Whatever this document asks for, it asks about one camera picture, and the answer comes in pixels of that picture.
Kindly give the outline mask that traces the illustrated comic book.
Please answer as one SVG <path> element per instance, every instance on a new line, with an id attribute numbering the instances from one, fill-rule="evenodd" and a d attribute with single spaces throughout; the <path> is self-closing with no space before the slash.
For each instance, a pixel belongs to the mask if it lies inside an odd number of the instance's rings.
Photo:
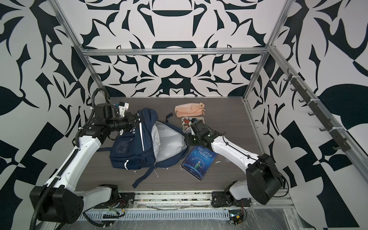
<path id="1" fill-rule="evenodd" d="M 195 123 L 198 120 L 202 120 L 203 123 L 205 122 L 204 117 L 182 117 L 181 118 L 181 122 L 182 122 L 182 131 L 185 134 L 192 134 L 194 135 L 194 131 L 191 128 L 191 125 L 193 123 Z"/>

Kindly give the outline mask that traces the blue Little Prince book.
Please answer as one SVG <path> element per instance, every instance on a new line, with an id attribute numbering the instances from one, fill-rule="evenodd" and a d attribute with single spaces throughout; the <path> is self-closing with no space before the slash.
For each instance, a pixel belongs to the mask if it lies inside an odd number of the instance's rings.
<path id="1" fill-rule="evenodd" d="M 198 181 L 202 181 L 216 157 L 217 154 L 215 152 L 200 146 L 195 146 L 181 164 L 181 168 Z"/>

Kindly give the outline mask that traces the navy blue backpack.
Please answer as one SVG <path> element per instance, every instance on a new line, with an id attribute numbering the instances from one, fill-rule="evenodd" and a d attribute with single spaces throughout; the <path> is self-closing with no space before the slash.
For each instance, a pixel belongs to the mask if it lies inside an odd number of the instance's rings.
<path id="1" fill-rule="evenodd" d="M 176 165 L 189 151 L 184 132 L 167 122 L 158 120 L 158 114 L 151 108 L 138 111 L 142 120 L 132 131 L 118 136 L 112 147 L 100 148 L 109 151 L 114 168 L 147 172 L 138 178 L 133 188 L 145 180 L 156 168 Z"/>

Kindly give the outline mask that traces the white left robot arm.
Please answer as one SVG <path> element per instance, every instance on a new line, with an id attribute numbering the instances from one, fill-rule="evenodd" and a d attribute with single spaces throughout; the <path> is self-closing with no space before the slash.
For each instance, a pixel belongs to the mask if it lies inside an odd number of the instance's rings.
<path id="1" fill-rule="evenodd" d="M 30 193 L 34 207 L 30 229 L 37 220 L 72 224 L 91 208 L 117 200 L 117 187 L 102 185 L 80 194 L 76 185 L 93 155 L 112 132 L 127 131 L 139 123 L 137 116 L 128 112 L 129 104 L 103 103 L 93 107 L 91 120 L 79 128 L 76 145 L 68 158 L 43 186 Z"/>

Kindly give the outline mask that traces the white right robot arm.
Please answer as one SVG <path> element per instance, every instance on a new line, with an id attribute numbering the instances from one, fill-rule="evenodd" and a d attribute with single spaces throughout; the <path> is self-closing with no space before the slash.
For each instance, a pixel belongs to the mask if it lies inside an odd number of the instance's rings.
<path id="1" fill-rule="evenodd" d="M 257 155 L 239 147 L 228 140 L 225 134 L 212 130 L 201 120 L 190 126 L 192 132 L 186 135 L 186 142 L 190 146 L 204 147 L 222 155 L 246 174 L 246 180 L 237 181 L 227 189 L 235 200 L 252 197 L 266 205 L 280 189 L 289 187 L 271 156 Z"/>

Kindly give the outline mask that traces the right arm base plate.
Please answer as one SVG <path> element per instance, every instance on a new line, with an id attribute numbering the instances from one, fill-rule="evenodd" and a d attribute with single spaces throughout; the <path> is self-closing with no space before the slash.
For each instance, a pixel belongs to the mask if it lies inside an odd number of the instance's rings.
<path id="1" fill-rule="evenodd" d="M 211 205 L 214 208 L 222 207 L 250 207 L 251 199 L 244 198 L 242 200 L 236 200 L 229 192 L 213 191 L 211 193 Z"/>

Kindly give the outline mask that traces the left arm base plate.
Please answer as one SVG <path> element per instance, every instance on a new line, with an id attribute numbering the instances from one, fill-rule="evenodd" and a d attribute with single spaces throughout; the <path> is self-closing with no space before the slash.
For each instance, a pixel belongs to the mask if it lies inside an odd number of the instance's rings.
<path id="1" fill-rule="evenodd" d="M 99 204 L 94 209 L 126 209 L 131 208 L 134 205 L 135 193 L 134 192 L 119 192 L 118 197 L 115 200 L 108 201 Z"/>

